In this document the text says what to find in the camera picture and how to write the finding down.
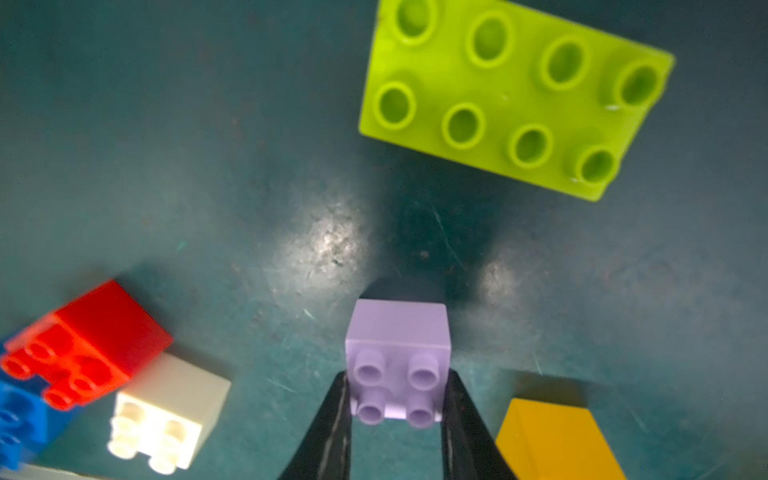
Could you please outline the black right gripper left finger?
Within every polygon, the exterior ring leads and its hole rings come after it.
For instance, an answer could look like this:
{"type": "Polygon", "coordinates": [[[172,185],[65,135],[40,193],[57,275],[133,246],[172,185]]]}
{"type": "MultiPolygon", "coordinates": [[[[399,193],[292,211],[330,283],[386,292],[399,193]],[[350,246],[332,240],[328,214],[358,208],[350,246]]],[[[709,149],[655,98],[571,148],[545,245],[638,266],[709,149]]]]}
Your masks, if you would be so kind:
{"type": "Polygon", "coordinates": [[[349,382],[339,372],[280,480],[350,478],[351,406],[349,382]]]}

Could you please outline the purple lego brick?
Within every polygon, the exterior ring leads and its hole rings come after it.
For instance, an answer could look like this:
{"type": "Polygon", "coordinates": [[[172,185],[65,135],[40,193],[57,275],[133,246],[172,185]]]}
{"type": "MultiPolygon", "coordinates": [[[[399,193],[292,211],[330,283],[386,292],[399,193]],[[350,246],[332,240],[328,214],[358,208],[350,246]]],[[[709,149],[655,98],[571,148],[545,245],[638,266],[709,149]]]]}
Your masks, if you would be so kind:
{"type": "Polygon", "coordinates": [[[444,304],[358,300],[345,338],[352,415],[366,425],[439,422],[451,352],[444,304]]]}

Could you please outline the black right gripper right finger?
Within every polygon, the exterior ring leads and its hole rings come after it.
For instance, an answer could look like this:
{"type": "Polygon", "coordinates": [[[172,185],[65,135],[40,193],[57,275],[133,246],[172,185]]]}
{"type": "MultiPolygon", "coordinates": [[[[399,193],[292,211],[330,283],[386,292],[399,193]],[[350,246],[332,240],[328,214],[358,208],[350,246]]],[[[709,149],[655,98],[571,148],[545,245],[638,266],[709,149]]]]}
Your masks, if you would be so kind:
{"type": "Polygon", "coordinates": [[[517,480],[459,374],[450,369],[441,421],[444,479],[517,480]]]}

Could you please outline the lime green lego plate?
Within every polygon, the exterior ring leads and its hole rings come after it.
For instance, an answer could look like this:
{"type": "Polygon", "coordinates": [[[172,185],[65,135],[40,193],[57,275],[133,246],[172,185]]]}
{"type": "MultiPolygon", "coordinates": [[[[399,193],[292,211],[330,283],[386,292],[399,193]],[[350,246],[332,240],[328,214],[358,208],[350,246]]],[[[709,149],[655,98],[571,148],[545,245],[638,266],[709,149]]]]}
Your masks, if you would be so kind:
{"type": "Polygon", "coordinates": [[[359,130],[596,201],[674,65],[509,1],[383,1],[359,130]]]}

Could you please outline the red lego brick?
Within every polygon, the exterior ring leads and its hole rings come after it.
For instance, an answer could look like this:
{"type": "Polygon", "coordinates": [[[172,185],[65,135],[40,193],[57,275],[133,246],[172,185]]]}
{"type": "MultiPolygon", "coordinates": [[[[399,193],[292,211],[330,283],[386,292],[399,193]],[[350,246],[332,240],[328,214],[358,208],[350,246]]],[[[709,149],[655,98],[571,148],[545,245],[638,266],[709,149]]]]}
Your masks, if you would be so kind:
{"type": "Polygon", "coordinates": [[[126,384],[172,342],[170,333],[110,280],[6,340],[1,369],[17,380],[43,379],[43,400],[69,411],[126,384]]]}

